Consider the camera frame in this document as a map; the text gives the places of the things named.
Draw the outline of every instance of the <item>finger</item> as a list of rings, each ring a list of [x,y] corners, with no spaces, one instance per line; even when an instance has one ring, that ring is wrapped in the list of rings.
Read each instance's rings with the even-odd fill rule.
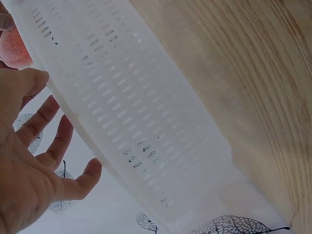
[[[41,164],[54,171],[62,162],[64,154],[72,139],[73,130],[74,128],[68,118],[63,116],[59,123],[58,132],[53,143],[48,148],[46,153],[38,155],[36,159]]]
[[[62,179],[63,194],[58,200],[82,200],[98,183],[102,172],[102,165],[94,158],[92,159],[83,174],[76,180]]]
[[[3,14],[8,14],[8,10],[5,8],[5,6],[3,5],[2,1],[0,1],[0,13]]]
[[[0,70],[0,110],[5,116],[1,120],[0,132],[11,128],[20,112],[23,97],[39,93],[48,79],[47,72],[31,68],[21,71]]]
[[[10,14],[0,13],[0,30],[9,31],[15,27],[13,18]]]
[[[51,122],[58,110],[58,103],[53,96],[50,96],[39,110],[16,131],[17,136],[27,148]]]
[[[41,92],[49,79],[49,73],[33,68],[15,72],[18,73],[18,76],[15,76],[15,84],[21,98]]]

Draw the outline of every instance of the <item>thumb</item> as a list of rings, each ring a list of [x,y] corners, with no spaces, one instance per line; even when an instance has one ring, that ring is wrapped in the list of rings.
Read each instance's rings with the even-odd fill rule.
[[[9,31],[15,27],[13,18],[10,14],[0,14],[0,30]]]

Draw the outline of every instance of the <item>white plastic colander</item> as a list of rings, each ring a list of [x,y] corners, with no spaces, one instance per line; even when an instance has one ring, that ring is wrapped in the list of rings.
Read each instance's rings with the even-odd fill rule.
[[[82,139],[153,220],[183,232],[231,165],[230,147],[137,11],[127,0],[11,0],[11,9]]]

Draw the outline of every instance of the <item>leaf print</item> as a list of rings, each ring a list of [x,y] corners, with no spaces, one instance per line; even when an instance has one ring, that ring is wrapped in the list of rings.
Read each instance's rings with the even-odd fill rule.
[[[157,231],[158,231],[157,225],[153,223],[145,213],[139,212],[136,215],[136,221],[138,225],[140,225],[142,228],[152,231],[155,234],[157,234]]]
[[[74,179],[72,177],[72,175],[69,174],[68,171],[66,171],[66,162],[63,161],[63,163],[64,163],[64,170],[55,172],[55,174],[57,174],[58,177],[61,177],[61,178]],[[56,202],[51,203],[51,205],[49,206],[48,209],[53,211],[53,212],[55,212],[55,213],[62,213],[66,209],[68,209],[71,205],[72,205],[72,201],[70,201],[70,200],[67,200],[67,201],[56,201]]]
[[[289,227],[270,229],[251,218],[224,215],[202,225],[192,234],[269,234],[282,229],[290,230]]]
[[[23,126],[23,124],[26,123],[32,116],[33,114],[24,114],[22,116],[19,116],[13,123],[14,131],[20,129]],[[35,152],[39,148],[42,140],[42,135],[43,133],[41,132],[39,136],[37,136],[37,138],[28,147],[28,151],[31,152],[31,154],[35,154]]]

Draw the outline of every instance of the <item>wooden table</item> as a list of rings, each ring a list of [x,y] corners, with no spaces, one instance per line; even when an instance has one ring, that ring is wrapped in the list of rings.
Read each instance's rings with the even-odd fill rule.
[[[312,233],[312,0],[130,0],[297,234]]]

